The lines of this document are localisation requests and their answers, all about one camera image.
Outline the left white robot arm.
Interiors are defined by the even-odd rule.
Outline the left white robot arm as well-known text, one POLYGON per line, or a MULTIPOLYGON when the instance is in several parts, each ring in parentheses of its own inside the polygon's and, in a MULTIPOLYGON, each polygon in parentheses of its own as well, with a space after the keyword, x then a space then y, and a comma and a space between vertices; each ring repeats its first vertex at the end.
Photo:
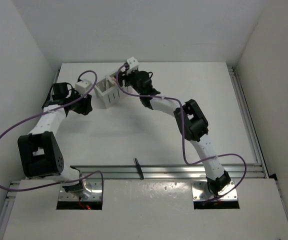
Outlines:
POLYGON ((42 106, 43 115, 36 126, 17 140, 23 172, 27 178, 61 182, 67 193, 82 195, 85 184, 79 170, 65 164, 56 133, 69 112, 88 115, 92 111, 92 83, 79 80, 54 83, 42 106))

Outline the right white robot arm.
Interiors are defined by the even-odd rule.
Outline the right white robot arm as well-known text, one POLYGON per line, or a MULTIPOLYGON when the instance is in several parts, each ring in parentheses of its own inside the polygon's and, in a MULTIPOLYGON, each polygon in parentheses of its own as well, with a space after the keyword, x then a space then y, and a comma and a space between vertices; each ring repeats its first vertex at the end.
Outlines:
POLYGON ((216 156, 208 136, 209 123, 198 103, 190 99, 184 104, 173 97, 162 96, 152 84, 152 74, 146 71, 119 71, 117 81, 120 87, 131 86, 141 103, 151 110, 168 114, 175 118, 184 141, 189 141, 196 150, 205 169, 208 190, 215 196, 228 185, 231 178, 216 156))

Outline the left metal arm base plate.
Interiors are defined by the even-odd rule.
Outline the left metal arm base plate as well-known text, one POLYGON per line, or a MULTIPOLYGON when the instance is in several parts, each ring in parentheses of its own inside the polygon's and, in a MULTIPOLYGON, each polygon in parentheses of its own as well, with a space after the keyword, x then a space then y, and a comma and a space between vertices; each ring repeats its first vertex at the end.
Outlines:
POLYGON ((100 181, 84 180, 70 186, 62 186, 58 200, 62 202, 78 201, 100 202, 103 199, 103 184, 100 181))

